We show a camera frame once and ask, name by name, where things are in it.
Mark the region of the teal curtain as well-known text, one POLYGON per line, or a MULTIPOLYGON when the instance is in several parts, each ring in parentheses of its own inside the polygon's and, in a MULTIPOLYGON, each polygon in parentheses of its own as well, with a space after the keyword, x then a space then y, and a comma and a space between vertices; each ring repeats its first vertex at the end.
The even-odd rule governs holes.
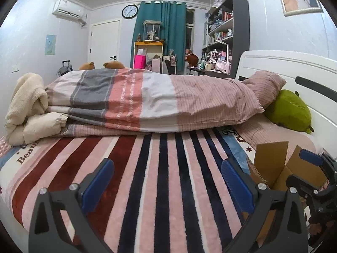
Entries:
POLYGON ((164 40, 164 53, 170 50, 177 56, 177 72, 183 74, 185 70, 186 50, 186 12, 184 2, 176 1, 142 1, 139 6, 132 43, 139 34, 143 33, 143 23, 146 20, 160 21, 161 28, 159 38, 164 40))

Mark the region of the glass display case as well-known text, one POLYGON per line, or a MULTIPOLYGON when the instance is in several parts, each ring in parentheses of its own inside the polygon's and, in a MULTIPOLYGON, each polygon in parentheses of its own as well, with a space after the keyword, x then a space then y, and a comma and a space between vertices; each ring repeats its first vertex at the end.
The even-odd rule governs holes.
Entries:
POLYGON ((160 41, 161 21, 146 20, 143 22, 143 40, 151 42, 160 41))

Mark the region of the black suitcase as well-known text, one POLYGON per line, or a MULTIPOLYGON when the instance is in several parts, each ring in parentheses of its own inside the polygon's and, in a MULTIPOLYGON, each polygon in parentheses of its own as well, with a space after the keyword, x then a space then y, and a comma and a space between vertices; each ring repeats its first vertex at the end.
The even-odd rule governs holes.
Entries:
POLYGON ((61 77, 69 72, 72 72, 72 65, 70 64, 70 60, 62 61, 62 67, 56 72, 57 76, 61 77))

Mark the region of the folded patchwork duvet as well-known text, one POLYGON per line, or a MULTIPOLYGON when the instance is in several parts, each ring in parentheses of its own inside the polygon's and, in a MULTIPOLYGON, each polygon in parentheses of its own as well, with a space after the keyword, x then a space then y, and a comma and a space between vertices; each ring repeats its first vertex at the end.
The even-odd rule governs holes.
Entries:
POLYGON ((70 118, 69 136, 193 131, 241 124, 264 110, 240 81, 143 69, 74 71, 46 92, 48 111, 70 118))

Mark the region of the striped plush blanket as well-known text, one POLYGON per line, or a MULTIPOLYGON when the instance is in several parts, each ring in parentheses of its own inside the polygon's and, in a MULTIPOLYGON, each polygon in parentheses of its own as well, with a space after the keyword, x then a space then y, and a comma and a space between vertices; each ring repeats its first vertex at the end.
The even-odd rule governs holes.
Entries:
POLYGON ((114 252, 222 252, 243 218, 221 175, 255 148, 235 130, 1 141, 1 219, 21 250, 41 188, 80 183, 109 158, 114 175, 88 219, 114 252))

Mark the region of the cream fleece blanket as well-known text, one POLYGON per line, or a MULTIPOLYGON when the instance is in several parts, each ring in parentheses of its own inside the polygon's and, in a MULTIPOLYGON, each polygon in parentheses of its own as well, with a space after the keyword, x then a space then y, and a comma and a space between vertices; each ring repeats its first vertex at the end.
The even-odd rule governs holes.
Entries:
POLYGON ((66 126, 67 115, 48 113, 48 97, 40 75, 27 73, 17 80, 5 116, 5 138, 12 146, 31 144, 56 136, 66 126))

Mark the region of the white bed headboard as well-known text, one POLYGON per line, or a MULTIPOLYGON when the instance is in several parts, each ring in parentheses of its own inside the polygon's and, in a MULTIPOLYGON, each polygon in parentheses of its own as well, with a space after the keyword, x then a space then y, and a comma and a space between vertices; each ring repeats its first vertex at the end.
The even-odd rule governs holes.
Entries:
POLYGON ((311 112, 312 135, 336 158, 336 61, 295 51, 245 51, 236 79, 262 70, 278 74, 286 80, 285 89, 299 93, 311 112))

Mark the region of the wall poster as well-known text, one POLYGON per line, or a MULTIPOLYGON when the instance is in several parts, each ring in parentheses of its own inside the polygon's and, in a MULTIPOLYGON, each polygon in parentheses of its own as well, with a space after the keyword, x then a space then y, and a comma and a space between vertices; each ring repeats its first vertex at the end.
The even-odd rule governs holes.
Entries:
POLYGON ((56 45, 56 35, 48 34, 45 42, 45 55, 54 55, 56 45))

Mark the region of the framed wall photo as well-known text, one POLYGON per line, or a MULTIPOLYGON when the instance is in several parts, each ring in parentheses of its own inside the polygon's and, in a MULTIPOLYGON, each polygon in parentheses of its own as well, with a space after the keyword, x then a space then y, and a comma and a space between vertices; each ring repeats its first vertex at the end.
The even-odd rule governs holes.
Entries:
POLYGON ((285 17, 308 13, 322 13, 319 0, 281 0, 285 17))

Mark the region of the round wall clock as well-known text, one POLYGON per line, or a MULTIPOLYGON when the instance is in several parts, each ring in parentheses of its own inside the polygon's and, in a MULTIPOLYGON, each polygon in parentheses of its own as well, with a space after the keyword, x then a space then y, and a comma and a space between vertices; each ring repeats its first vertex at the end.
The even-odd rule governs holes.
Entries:
POLYGON ((122 17, 124 19, 133 19, 137 16, 138 10, 137 5, 127 5, 122 10, 122 17))

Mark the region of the white air conditioner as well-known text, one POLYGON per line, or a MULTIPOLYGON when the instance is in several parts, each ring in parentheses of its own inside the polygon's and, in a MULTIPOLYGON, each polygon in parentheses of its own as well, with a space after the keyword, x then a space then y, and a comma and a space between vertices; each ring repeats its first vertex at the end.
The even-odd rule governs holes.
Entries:
POLYGON ((84 8, 67 0, 57 0, 54 3, 52 14, 78 21, 82 27, 87 25, 87 14, 84 13, 84 8))

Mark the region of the white door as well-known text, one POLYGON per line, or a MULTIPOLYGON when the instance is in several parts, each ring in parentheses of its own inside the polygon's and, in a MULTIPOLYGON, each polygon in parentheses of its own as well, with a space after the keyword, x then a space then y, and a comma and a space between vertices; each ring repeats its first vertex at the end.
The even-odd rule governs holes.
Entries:
POLYGON ((95 68, 104 68, 104 63, 119 59, 121 20, 97 22, 90 27, 88 61, 95 68))

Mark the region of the dark bookshelf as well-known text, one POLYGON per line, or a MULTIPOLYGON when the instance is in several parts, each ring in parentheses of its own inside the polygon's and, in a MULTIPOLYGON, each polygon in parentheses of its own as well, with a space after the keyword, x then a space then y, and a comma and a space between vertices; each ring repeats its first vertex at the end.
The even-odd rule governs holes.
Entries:
POLYGON ((215 59, 227 60, 224 77, 235 78, 241 55, 250 49, 248 0, 215 0, 206 13, 203 58, 216 51, 215 59))

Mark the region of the brown cardboard box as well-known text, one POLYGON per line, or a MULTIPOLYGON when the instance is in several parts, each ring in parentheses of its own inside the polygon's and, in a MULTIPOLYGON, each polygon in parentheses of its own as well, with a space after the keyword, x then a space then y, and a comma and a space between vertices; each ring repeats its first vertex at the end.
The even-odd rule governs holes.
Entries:
POLYGON ((254 161, 249 161, 250 176, 256 184, 265 183, 272 190, 286 191, 286 179, 292 174, 322 188, 327 178, 319 167, 299 157, 301 149, 288 142, 257 145, 254 161))

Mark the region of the yellow white cabinet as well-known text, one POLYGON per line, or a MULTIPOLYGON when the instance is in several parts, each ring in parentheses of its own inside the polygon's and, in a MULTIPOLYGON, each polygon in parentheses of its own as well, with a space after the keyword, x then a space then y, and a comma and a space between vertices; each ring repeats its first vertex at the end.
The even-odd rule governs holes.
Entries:
POLYGON ((134 68, 134 57, 138 55, 146 55, 146 64, 152 62, 152 59, 162 59, 163 57, 163 42, 151 41, 135 41, 134 42, 134 55, 132 67, 134 68))

